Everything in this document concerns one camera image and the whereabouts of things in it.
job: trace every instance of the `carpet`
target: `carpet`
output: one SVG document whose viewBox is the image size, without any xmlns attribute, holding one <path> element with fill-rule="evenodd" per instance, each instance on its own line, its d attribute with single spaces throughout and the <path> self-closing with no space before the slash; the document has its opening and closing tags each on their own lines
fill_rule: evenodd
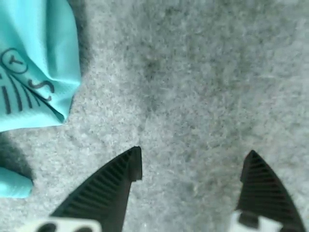
<svg viewBox="0 0 309 232">
<path fill-rule="evenodd" d="M 34 179 L 0 199 L 0 231 L 46 217 L 139 145 L 124 232 L 223 232 L 256 150 L 309 229 L 309 2 L 71 0 L 83 84 L 60 127 L 0 135 L 2 166 Z"/>
</svg>

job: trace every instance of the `teal fabric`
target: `teal fabric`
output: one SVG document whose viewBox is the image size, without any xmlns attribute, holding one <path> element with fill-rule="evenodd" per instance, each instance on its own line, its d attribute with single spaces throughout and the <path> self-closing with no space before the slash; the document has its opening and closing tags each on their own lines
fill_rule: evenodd
<svg viewBox="0 0 309 232">
<path fill-rule="evenodd" d="M 30 179 L 0 168 L 0 197 L 26 198 L 31 194 L 33 183 Z"/>
<path fill-rule="evenodd" d="M 80 83 L 67 0 L 0 0 L 0 131 L 62 124 Z"/>
</svg>

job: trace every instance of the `teal cloth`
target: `teal cloth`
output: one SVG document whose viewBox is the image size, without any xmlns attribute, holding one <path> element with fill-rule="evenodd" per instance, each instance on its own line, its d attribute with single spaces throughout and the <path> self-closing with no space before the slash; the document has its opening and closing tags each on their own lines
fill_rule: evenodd
<svg viewBox="0 0 309 232">
<path fill-rule="evenodd" d="M 62 124 L 80 83 L 67 0 L 0 0 L 0 131 Z"/>
<path fill-rule="evenodd" d="M 0 168 L 0 197 L 26 198 L 31 194 L 33 183 L 30 179 Z"/>
</svg>

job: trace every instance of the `ribbed black plastic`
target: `ribbed black plastic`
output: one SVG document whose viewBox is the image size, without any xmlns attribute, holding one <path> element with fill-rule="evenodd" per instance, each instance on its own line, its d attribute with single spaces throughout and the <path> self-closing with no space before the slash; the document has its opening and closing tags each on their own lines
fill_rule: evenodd
<svg viewBox="0 0 309 232">
<path fill-rule="evenodd" d="M 133 147 L 90 176 L 51 216 L 95 219 L 103 232 L 121 232 L 131 182 L 141 178 L 141 149 Z"/>
<path fill-rule="evenodd" d="M 255 151 L 246 157 L 240 180 L 243 186 L 237 209 L 279 221 L 296 232 L 305 232 L 287 190 Z"/>
</svg>

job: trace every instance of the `white plastic part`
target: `white plastic part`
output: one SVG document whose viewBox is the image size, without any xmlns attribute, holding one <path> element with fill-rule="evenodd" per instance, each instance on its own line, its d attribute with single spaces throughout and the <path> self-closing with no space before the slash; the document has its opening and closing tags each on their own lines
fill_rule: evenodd
<svg viewBox="0 0 309 232">
<path fill-rule="evenodd" d="M 56 226 L 55 232 L 77 232 L 81 228 L 89 228 L 92 232 L 102 232 L 101 225 L 95 220 L 61 217 L 49 217 L 32 221 L 21 227 L 17 232 L 38 232 L 42 226 L 50 223 Z"/>
<path fill-rule="evenodd" d="M 240 210 L 233 212 L 227 232 L 280 232 L 281 228 L 283 227 L 280 222 L 268 219 L 263 216 L 258 216 L 258 229 L 250 228 L 239 223 L 240 214 Z"/>
</svg>

